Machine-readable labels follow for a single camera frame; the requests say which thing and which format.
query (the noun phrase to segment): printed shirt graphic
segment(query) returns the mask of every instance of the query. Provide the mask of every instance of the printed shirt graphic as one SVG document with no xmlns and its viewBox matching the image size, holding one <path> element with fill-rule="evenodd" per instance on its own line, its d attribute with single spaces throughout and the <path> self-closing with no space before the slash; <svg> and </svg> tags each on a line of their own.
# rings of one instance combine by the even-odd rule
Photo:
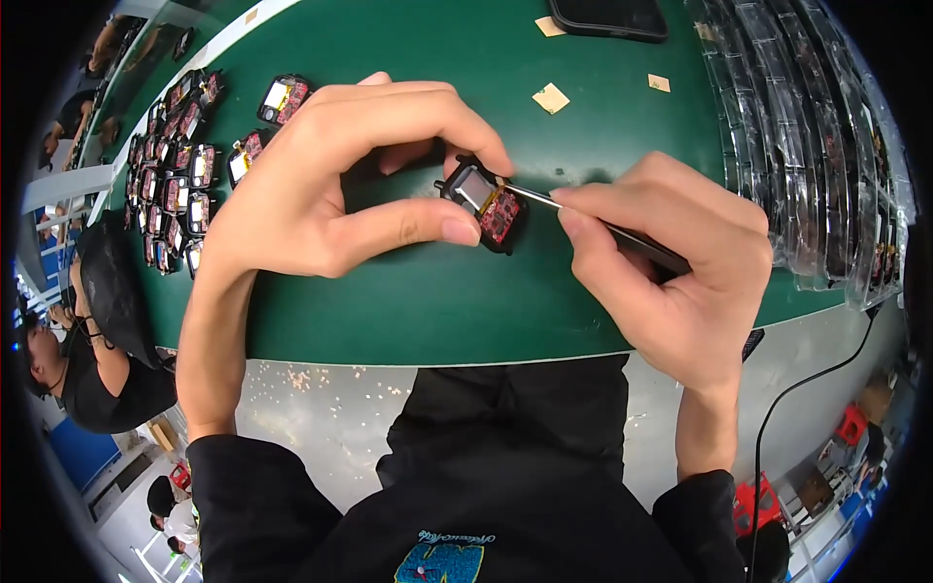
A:
<svg viewBox="0 0 933 583">
<path fill-rule="evenodd" d="M 419 542 L 396 570 L 396 583 L 473 583 L 480 576 L 485 544 L 495 535 L 465 536 L 421 531 Z"/>
</svg>

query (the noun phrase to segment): right hand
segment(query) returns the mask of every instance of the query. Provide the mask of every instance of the right hand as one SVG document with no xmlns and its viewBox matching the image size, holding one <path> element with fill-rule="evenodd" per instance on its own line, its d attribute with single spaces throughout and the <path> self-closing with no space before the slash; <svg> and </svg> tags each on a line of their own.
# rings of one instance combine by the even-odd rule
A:
<svg viewBox="0 0 933 583">
<path fill-rule="evenodd" d="M 767 216 L 686 164 L 652 152 L 613 184 L 551 196 L 574 246 L 572 270 L 654 368 L 706 394 L 737 391 L 742 348 L 771 274 Z M 663 285 L 594 217 L 640 230 L 693 269 Z"/>
<path fill-rule="evenodd" d="M 49 318 L 56 324 L 61 324 L 63 328 L 69 329 L 75 323 L 75 315 L 71 308 L 64 308 L 62 304 L 55 304 L 49 307 Z"/>
</svg>

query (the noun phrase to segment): metal component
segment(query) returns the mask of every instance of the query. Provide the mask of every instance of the metal component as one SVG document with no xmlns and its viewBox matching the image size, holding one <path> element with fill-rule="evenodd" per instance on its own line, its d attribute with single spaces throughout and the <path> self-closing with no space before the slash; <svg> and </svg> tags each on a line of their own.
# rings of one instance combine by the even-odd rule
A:
<svg viewBox="0 0 933 583">
<path fill-rule="evenodd" d="M 486 210 L 486 205 L 492 198 L 496 186 L 483 178 L 480 171 L 470 167 L 463 175 L 459 184 L 453 186 L 453 191 L 465 198 L 480 213 Z"/>
<path fill-rule="evenodd" d="M 521 194 L 522 196 L 529 199 L 543 202 L 549 206 L 554 207 L 555 209 L 563 207 L 559 202 L 555 201 L 550 196 L 541 194 L 539 192 L 534 192 L 533 190 L 529 190 L 527 188 L 517 187 L 513 184 L 508 184 L 505 186 L 505 188 L 506 190 L 510 190 L 516 194 Z M 674 274 L 674 277 L 690 273 L 690 264 L 685 258 L 675 253 L 674 251 L 671 251 L 654 239 L 651 239 L 646 234 L 635 230 L 626 229 L 625 227 L 619 227 L 618 225 L 613 225 L 612 223 L 607 223 L 603 219 L 599 219 L 599 221 L 606 225 L 606 228 L 612 232 L 612 236 L 615 237 L 616 244 L 620 249 L 630 249 L 645 255 L 648 259 L 655 262 L 659 266 L 671 271 Z"/>
</svg>

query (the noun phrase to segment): green workbench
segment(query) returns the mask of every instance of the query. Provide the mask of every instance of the green workbench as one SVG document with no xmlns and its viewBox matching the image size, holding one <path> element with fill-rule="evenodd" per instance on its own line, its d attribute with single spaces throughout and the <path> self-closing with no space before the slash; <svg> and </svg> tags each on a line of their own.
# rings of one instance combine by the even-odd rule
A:
<svg viewBox="0 0 933 583">
<path fill-rule="evenodd" d="M 514 179 L 524 186 L 608 182 L 655 149 L 721 183 L 716 110 L 699 41 L 681 3 L 660 4 L 670 38 L 650 45 L 547 38 L 534 23 L 548 13 L 542 0 L 305 0 L 210 65 L 224 69 L 227 94 L 201 139 L 229 152 L 236 139 L 261 127 L 256 108 L 276 74 L 297 73 L 324 85 L 355 83 L 385 70 L 396 80 L 453 83 L 499 131 L 515 162 Z M 669 78 L 671 92 L 650 88 L 648 74 Z M 551 82 L 570 99 L 553 116 L 532 100 Z M 430 168 L 348 189 L 347 210 L 436 196 L 432 183 L 440 176 L 439 167 Z M 115 207 L 122 206 L 122 185 L 119 176 Z M 226 181 L 217 190 L 221 199 L 230 192 Z M 377 257 L 338 280 L 261 273 L 250 304 L 247 354 L 414 366 L 630 350 L 573 278 L 571 247 L 555 213 L 535 206 L 532 212 L 511 257 L 428 243 Z M 141 238 L 131 238 L 156 342 L 176 347 L 191 280 L 187 271 L 161 276 L 147 269 Z M 799 292 L 790 273 L 775 270 L 757 326 L 842 300 L 841 292 Z"/>
</svg>

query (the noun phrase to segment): black pants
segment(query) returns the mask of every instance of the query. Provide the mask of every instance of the black pants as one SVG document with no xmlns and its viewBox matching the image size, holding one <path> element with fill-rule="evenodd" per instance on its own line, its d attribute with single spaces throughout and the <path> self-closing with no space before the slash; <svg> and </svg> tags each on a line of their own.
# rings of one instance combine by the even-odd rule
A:
<svg viewBox="0 0 933 583">
<path fill-rule="evenodd" d="M 398 453 L 426 437 L 489 423 L 576 456 L 620 463 L 629 400 L 622 367 L 628 358 L 421 368 L 389 428 L 389 447 Z M 377 471 L 387 485 L 395 472 L 383 461 Z"/>
</svg>

